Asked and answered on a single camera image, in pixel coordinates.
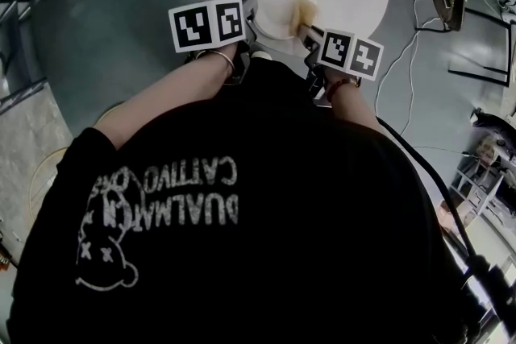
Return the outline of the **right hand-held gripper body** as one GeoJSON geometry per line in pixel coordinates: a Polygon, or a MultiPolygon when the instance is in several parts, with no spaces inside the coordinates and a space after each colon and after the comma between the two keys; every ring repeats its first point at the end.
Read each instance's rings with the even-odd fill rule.
{"type": "Polygon", "coordinates": [[[327,79],[325,71],[335,70],[350,77],[375,81],[381,63],[384,47],[370,39],[328,29],[324,31],[322,42],[309,52],[305,64],[309,69],[306,84],[316,106],[328,107],[326,98],[327,79]]]}

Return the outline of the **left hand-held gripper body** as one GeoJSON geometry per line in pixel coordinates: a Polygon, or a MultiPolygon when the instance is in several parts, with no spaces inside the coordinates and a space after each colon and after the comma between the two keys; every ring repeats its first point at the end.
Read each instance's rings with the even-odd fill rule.
{"type": "Polygon", "coordinates": [[[240,84],[250,64],[246,45],[242,0],[211,0],[169,10],[175,52],[189,59],[203,52],[216,52],[229,44],[237,45],[235,68],[227,85],[240,84]]]}

